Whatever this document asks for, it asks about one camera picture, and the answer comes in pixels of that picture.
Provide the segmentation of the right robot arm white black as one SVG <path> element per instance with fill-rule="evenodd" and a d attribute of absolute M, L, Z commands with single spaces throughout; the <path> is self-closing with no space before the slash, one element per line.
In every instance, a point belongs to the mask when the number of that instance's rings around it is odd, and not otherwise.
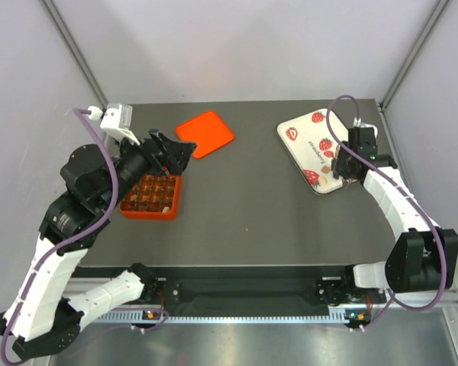
<path fill-rule="evenodd" d="M 387 219 L 395 245 L 384 262 L 348 265 L 341 282 L 341 293 L 357 302 L 369 289 L 397 294 L 436 291 L 425 311 L 439 303 L 453 284 L 458 256 L 458 234 L 440 228 L 420 207 L 402 180 L 398 166 L 388 154 L 380 154 L 376 128 L 351 127 L 331 164 L 335 177 L 358 181 L 372 196 Z"/>

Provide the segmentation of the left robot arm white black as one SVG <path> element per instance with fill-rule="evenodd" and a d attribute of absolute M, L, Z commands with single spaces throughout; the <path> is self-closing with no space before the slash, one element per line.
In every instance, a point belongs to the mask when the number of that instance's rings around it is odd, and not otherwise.
<path fill-rule="evenodd" d="M 140 263 L 84 294 L 63 292 L 128 192 L 146 175 L 181 175 L 195 148 L 151 130 L 139 143 L 123 139 L 117 156 L 101 142 L 71 153 L 60 171 L 66 191 L 48 207 L 27 277 L 12 306 L 0 313 L 2 351 L 11 349 L 18 363 L 55 355 L 110 310 L 156 297 L 156 275 Z"/>

